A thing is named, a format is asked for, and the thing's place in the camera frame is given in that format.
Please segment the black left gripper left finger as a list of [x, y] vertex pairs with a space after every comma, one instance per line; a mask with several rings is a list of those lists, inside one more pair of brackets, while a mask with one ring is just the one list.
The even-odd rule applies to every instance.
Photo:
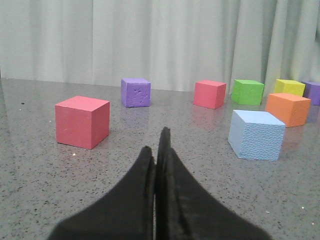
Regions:
[[151, 240], [156, 166], [141, 149], [126, 175], [101, 199], [61, 221], [50, 240]]

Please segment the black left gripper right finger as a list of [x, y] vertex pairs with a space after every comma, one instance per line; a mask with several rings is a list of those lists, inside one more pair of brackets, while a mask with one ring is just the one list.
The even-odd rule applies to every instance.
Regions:
[[271, 236], [212, 197], [191, 175], [171, 147], [164, 127], [158, 146], [156, 239], [269, 240]]

